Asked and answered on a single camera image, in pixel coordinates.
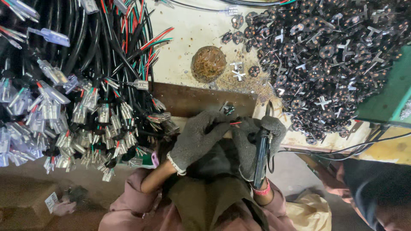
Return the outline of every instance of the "pink jacket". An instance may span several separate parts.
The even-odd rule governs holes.
[[[141,218],[151,210],[157,193],[145,194],[140,191],[142,180],[150,173],[147,169],[137,169],[126,180],[124,193],[110,206],[100,222],[99,231],[183,231],[180,215],[173,203],[159,206],[154,216]],[[270,181],[274,199],[262,206],[267,216],[270,231],[295,231],[293,222],[286,215],[285,198],[280,190]],[[235,203],[239,216],[234,220],[220,223],[216,230],[256,231],[261,227],[253,220],[244,202]]]

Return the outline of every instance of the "floor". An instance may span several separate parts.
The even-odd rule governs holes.
[[[34,177],[39,180],[50,180],[62,185],[81,185],[89,191],[90,199],[108,208],[124,190],[124,180],[132,169],[126,165],[115,167],[116,176],[109,183],[102,182],[102,172],[91,167],[86,170],[84,166],[66,173],[65,169],[56,169],[49,175],[43,168],[45,158],[34,162],[25,163],[22,166],[8,166],[0,168],[0,175],[19,175]],[[307,188],[317,190],[330,204],[332,211],[332,230],[371,230],[352,210],[349,204],[343,202],[338,196],[329,194],[323,190],[321,181],[310,171],[298,156],[293,153],[283,152],[275,157],[275,170],[268,177],[283,191],[287,200],[292,201]]]

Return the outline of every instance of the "knitted glove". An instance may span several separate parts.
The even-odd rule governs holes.
[[[189,165],[202,158],[230,129],[229,118],[219,111],[203,111],[188,119],[174,148],[167,154],[180,175]]]
[[[279,119],[268,115],[264,116],[261,120],[244,117],[241,121],[242,123],[238,124],[239,128],[232,128],[233,141],[240,158],[240,173],[245,180],[253,181],[257,166],[257,148],[248,141],[249,134],[258,133],[260,127],[270,130],[273,134],[270,153],[275,155],[278,152],[281,141],[285,137],[286,128]]]

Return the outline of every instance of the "workbench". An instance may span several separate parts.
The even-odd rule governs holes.
[[[180,0],[180,2],[211,9],[224,9],[226,7],[226,4],[218,0]],[[232,17],[226,16],[224,13],[200,11],[177,4],[174,4],[175,9],[172,9],[163,3],[155,3],[152,0],[147,1],[147,4],[149,10],[155,9],[151,16],[155,35],[166,28],[175,28],[167,35],[167,37],[173,37],[174,40],[159,48],[160,59],[154,65],[155,82],[255,94],[257,104],[253,113],[254,118],[262,118],[265,115],[266,105],[271,100],[274,106],[274,117],[279,118],[287,128],[291,126],[290,117],[282,114],[281,99],[274,95],[272,88],[266,83],[269,73],[261,72],[256,78],[247,74],[242,82],[233,77],[234,74],[231,72],[233,66],[230,66],[230,63],[244,62],[244,71],[247,72],[251,66],[258,66],[258,59],[257,50],[254,48],[250,53],[246,53],[245,49],[243,50],[243,44],[221,43],[220,36],[229,30],[235,31],[231,24]],[[243,15],[251,11],[261,13],[266,9],[266,7],[239,7],[238,13]],[[244,23],[240,31],[244,31],[246,26],[247,24]],[[199,83],[191,73],[192,57],[203,46],[220,47],[226,55],[227,67],[224,73],[210,84]],[[355,124],[356,122],[352,121],[352,125],[348,129],[350,130]],[[327,134],[323,142],[319,141],[316,145],[309,145],[302,132],[289,130],[282,142],[282,147],[329,152],[363,143],[370,131],[369,124],[365,122],[355,133],[350,135],[348,140],[341,138],[338,133],[333,133]]]

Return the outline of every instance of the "person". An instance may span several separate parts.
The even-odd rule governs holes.
[[[312,165],[329,193],[350,203],[375,231],[411,230],[411,166],[356,159],[335,165],[335,177]]]
[[[190,118],[184,131],[164,161],[155,169],[137,169],[125,182],[124,193],[110,206],[100,222],[99,231],[108,230],[271,230],[294,231],[286,215],[285,198],[267,178],[259,189],[250,181],[256,167],[256,146],[247,137],[261,127],[273,133],[271,153],[275,154],[286,129],[276,118],[262,120],[241,118],[242,123],[230,126],[229,118],[218,111],[205,111]],[[239,167],[211,176],[206,167],[205,178],[193,178],[192,166],[201,160],[229,153],[222,139],[232,130]],[[225,161],[214,161],[224,165]],[[171,179],[176,179],[170,187]],[[162,190],[163,198],[158,193]]]

